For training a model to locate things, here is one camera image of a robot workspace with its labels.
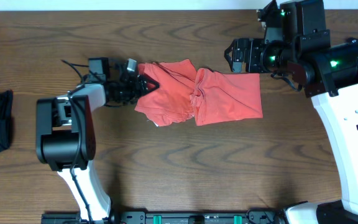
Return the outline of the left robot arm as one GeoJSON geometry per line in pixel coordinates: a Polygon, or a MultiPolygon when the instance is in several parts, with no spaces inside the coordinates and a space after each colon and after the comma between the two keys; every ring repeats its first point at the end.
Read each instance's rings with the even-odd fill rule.
{"type": "Polygon", "coordinates": [[[157,90],[159,83],[145,75],[110,81],[87,74],[67,94],[37,101],[36,154],[69,186],[80,211],[44,213],[42,223],[120,223],[111,198],[96,169],[96,135],[92,113],[113,101],[117,107],[133,104],[157,90]]]}

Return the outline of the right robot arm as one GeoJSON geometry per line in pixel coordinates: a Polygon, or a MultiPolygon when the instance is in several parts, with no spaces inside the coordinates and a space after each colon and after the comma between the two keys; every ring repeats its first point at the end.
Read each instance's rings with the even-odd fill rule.
{"type": "Polygon", "coordinates": [[[331,46],[299,37],[235,39],[224,57],[233,72],[270,73],[311,99],[327,132],[341,183],[334,202],[283,209],[286,223],[358,223],[358,39],[331,46]]]}

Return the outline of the red printed t-shirt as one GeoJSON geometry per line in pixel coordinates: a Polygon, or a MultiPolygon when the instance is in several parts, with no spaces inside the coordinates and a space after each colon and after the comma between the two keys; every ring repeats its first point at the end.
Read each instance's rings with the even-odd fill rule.
{"type": "Polygon", "coordinates": [[[169,126],[191,118],[198,126],[262,118],[260,75],[225,74],[196,69],[190,60],[141,63],[139,72],[159,83],[135,107],[156,126],[169,126]]]}

